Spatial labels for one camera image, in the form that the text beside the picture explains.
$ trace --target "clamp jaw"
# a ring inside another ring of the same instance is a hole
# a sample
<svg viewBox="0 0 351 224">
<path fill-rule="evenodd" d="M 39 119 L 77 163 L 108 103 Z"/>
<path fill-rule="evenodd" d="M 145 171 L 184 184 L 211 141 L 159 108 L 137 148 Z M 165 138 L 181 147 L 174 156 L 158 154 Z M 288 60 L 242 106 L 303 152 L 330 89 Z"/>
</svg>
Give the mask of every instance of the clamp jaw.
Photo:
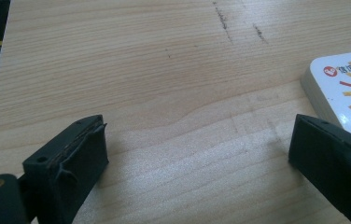
<svg viewBox="0 0 351 224">
<path fill-rule="evenodd" d="M 289 162 L 351 221 L 351 133 L 297 115 Z"/>
<path fill-rule="evenodd" d="M 80 119 L 22 165 L 24 175 L 0 175 L 0 223 L 72 223 L 108 159 L 101 115 Z"/>
</svg>

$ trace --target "wooden table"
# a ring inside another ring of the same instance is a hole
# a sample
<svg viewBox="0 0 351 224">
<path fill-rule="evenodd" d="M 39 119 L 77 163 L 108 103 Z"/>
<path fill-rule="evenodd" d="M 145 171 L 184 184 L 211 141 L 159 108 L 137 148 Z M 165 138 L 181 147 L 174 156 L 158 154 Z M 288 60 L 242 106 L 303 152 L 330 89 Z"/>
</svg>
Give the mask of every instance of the wooden table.
<svg viewBox="0 0 351 224">
<path fill-rule="evenodd" d="M 75 223 L 349 223 L 297 170 L 300 78 L 351 52 L 351 1 L 13 0 L 0 174 L 103 114 L 110 164 Z"/>
</svg>

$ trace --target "printed logo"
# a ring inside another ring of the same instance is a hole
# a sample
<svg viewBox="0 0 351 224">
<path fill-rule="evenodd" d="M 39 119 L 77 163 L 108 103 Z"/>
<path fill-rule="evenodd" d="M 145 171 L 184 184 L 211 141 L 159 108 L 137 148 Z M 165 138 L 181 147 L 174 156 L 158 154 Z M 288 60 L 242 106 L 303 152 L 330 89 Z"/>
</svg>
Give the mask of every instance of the printed logo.
<svg viewBox="0 0 351 224">
<path fill-rule="evenodd" d="M 336 69 L 331 67 L 331 66 L 325 67 L 324 73 L 325 73 L 325 75 L 327 75 L 329 77 L 336 77 L 336 75 L 338 75 L 338 72 L 336 71 Z"/>
</svg>

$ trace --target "table surface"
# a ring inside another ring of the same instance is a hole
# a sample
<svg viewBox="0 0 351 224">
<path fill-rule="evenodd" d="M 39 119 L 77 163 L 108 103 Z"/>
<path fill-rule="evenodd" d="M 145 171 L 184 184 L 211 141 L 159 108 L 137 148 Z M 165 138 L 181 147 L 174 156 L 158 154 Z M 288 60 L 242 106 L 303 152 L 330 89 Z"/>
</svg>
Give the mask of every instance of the table surface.
<svg viewBox="0 0 351 224">
<path fill-rule="evenodd" d="M 349 223 L 288 164 L 300 78 L 351 52 L 351 1 L 13 0 L 0 174 L 103 114 L 110 164 L 75 223 Z"/>
</svg>

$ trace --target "dark mark on table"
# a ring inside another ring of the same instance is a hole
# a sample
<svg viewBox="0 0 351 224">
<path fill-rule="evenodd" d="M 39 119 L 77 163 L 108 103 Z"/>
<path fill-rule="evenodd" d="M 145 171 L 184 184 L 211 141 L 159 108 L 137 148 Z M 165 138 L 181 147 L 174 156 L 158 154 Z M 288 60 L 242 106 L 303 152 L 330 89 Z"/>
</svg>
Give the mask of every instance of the dark mark on table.
<svg viewBox="0 0 351 224">
<path fill-rule="evenodd" d="M 240 0 L 240 3 L 242 4 L 243 8 L 247 8 L 243 0 Z"/>
<path fill-rule="evenodd" d="M 258 28 L 258 26 L 255 23 L 252 23 L 252 25 L 255 28 L 255 31 L 257 31 L 258 37 L 266 44 L 269 44 L 268 41 L 266 41 L 265 37 L 263 37 L 262 31 L 260 30 L 260 28 Z"/>
<path fill-rule="evenodd" d="M 213 2 L 214 7 L 216 8 L 216 13 L 218 14 L 219 20 L 221 21 L 222 24 L 222 28 L 225 30 L 225 33 L 228 37 L 228 39 L 231 41 L 231 43 L 233 44 L 233 41 L 231 39 L 231 36 L 228 33 L 228 25 L 226 23 L 227 18 L 222 14 L 222 11 L 218 9 L 217 7 L 217 2 Z"/>
<path fill-rule="evenodd" d="M 169 54 L 169 50 L 168 49 L 166 49 L 166 53 L 167 53 L 167 56 L 169 56 L 169 58 L 170 58 L 170 54 Z"/>
</svg>

